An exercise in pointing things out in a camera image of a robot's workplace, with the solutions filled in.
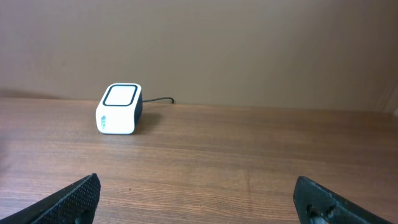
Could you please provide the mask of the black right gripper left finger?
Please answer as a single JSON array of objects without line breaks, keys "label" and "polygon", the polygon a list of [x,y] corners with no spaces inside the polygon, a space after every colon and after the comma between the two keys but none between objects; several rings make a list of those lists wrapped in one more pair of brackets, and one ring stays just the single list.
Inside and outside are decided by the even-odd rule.
[{"label": "black right gripper left finger", "polygon": [[1,224],[92,224],[101,184],[93,173],[39,202],[1,219]]}]

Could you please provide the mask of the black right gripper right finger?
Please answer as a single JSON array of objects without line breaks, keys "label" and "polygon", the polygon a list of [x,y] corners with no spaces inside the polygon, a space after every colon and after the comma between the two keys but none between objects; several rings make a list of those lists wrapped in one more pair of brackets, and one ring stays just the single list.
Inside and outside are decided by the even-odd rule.
[{"label": "black right gripper right finger", "polygon": [[305,176],[297,179],[293,201],[301,224],[391,224]]}]

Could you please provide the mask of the white barcode scanner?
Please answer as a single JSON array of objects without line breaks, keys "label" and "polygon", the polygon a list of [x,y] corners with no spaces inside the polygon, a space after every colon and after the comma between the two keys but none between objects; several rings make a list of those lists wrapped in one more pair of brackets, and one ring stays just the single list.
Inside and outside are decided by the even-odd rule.
[{"label": "white barcode scanner", "polygon": [[103,134],[132,134],[142,114],[142,88],[137,83],[113,83],[96,109],[96,126]]}]

